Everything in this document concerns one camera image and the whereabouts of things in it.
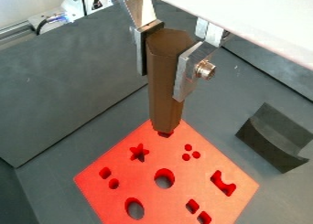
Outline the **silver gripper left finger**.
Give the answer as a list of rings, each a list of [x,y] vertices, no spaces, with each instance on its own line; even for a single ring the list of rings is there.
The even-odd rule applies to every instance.
[[[148,75],[148,37],[164,28],[164,21],[157,18],[152,0],[120,0],[130,18],[130,30],[136,40],[137,71]]]

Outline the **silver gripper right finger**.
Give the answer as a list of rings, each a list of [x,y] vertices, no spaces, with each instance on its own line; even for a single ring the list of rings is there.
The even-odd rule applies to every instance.
[[[211,62],[213,53],[232,37],[232,33],[223,27],[197,19],[194,34],[201,38],[178,57],[178,70],[174,84],[173,98],[184,102],[193,92],[200,79],[211,80],[217,66]]]

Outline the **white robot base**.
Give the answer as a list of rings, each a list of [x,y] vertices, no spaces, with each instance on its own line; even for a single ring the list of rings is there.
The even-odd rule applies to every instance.
[[[69,20],[74,22],[112,5],[112,0],[65,0],[62,8],[66,11]]]

